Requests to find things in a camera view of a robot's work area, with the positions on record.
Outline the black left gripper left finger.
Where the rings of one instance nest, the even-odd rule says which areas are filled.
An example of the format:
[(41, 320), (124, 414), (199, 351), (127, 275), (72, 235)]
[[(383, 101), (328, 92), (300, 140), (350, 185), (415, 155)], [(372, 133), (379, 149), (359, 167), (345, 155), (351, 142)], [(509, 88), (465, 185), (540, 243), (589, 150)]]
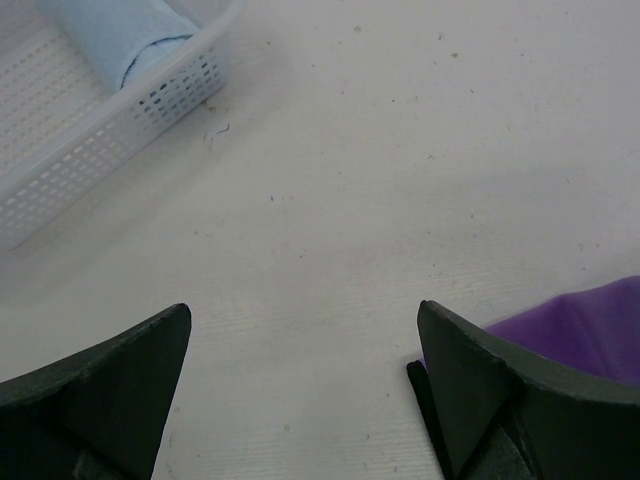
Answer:
[(2, 478), (151, 478), (190, 333), (176, 304), (3, 382)]

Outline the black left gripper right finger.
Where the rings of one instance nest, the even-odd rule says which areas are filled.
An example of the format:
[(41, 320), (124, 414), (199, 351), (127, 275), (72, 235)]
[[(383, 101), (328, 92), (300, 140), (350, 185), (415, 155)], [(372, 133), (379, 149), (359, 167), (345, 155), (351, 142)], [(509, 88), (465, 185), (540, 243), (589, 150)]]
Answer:
[(421, 303), (417, 400), (447, 479), (636, 479), (639, 390)]

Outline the dark grey purple cloth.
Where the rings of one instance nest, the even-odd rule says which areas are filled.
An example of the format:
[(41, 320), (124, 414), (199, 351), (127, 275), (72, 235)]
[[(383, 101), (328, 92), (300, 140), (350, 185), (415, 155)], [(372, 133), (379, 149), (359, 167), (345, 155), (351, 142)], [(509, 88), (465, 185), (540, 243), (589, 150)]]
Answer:
[[(561, 365), (639, 390), (637, 277), (563, 294), (481, 329)], [(422, 358), (407, 367), (416, 400)]]

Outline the light blue towel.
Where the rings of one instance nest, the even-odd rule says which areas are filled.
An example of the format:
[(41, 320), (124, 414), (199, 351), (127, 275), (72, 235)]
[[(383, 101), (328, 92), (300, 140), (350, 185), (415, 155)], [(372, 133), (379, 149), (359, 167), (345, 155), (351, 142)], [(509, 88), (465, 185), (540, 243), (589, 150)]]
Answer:
[(165, 59), (198, 27), (165, 1), (38, 1), (113, 92)]

